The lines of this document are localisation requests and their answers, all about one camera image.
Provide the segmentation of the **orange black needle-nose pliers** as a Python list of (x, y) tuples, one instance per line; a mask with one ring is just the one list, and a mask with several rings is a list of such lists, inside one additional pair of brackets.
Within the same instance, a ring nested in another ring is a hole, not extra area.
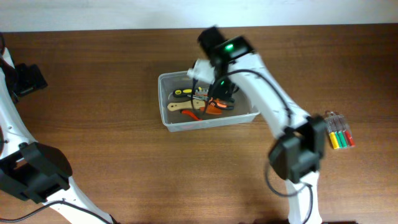
[(210, 106), (218, 108), (219, 110), (233, 110), (234, 109), (234, 106), (224, 104), (218, 99), (214, 100), (213, 98), (209, 98), (208, 96), (205, 96), (205, 95), (188, 95), (188, 96), (191, 96), (193, 99), (196, 99), (196, 100), (207, 101)]

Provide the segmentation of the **orange scraper wooden handle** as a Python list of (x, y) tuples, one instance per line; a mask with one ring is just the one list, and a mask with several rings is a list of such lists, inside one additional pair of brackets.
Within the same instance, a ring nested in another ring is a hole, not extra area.
[[(191, 104), (191, 101), (188, 100), (188, 101), (179, 102), (179, 103), (169, 103), (167, 105), (167, 109), (169, 111), (196, 109), (196, 110), (200, 110), (201, 112), (204, 112), (205, 106), (206, 106), (206, 104), (202, 100), (193, 100), (193, 104)], [(222, 114), (222, 111), (213, 106), (208, 106), (206, 109), (206, 113), (219, 115), (219, 114)]]

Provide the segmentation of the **clear plastic container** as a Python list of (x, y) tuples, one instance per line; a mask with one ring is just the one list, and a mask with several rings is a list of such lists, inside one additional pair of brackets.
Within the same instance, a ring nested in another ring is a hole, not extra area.
[(239, 90), (233, 95), (234, 109), (223, 111), (221, 114), (203, 114), (197, 112), (200, 120), (197, 121), (180, 110), (170, 111), (167, 106), (170, 103), (186, 102), (188, 98), (176, 98), (173, 91), (192, 87), (192, 79), (186, 71), (161, 74), (158, 78), (159, 108), (163, 124), (170, 132), (188, 131), (193, 129), (213, 128), (239, 123), (249, 123), (260, 114), (259, 110), (251, 104), (243, 91)]

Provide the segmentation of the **small red cutting pliers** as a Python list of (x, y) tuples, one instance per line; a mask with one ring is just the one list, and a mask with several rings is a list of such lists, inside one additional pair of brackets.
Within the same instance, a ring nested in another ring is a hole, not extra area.
[(189, 116), (194, 121), (202, 121), (200, 117), (190, 110), (181, 110), (180, 113)]

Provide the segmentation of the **metal file black yellow handle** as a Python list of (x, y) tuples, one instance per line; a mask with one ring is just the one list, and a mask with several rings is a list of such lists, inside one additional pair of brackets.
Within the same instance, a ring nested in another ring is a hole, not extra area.
[(202, 88), (198, 87), (194, 90), (191, 88), (186, 88), (186, 89), (176, 89), (172, 92), (172, 95), (175, 98), (183, 98), (183, 97), (188, 97), (189, 95), (207, 95), (208, 94), (208, 89), (207, 88)]

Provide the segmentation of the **clear case of screwdrivers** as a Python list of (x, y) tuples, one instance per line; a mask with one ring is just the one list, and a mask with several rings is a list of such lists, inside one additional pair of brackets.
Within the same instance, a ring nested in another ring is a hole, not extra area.
[(325, 111), (326, 132), (334, 150), (356, 146), (346, 118), (334, 111)]

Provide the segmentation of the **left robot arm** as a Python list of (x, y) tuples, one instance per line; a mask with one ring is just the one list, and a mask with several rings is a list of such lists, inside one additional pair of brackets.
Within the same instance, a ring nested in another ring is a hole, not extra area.
[(116, 223), (77, 186), (65, 154), (39, 143), (26, 128), (17, 109), (20, 98), (42, 90), (47, 82), (36, 64), (14, 64), (1, 41), (1, 191), (41, 207), (13, 222), (21, 222), (52, 208), (70, 223)]

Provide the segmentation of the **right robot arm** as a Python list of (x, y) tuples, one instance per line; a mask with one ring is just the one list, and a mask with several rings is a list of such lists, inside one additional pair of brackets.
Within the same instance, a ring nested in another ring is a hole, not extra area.
[(207, 56), (192, 77), (210, 84), (208, 96), (229, 101), (238, 88), (268, 124), (275, 143), (265, 166), (269, 189), (289, 201), (289, 223), (322, 223), (318, 209), (320, 164), (325, 155), (325, 121), (299, 107), (243, 37), (227, 39), (217, 27), (197, 39)]

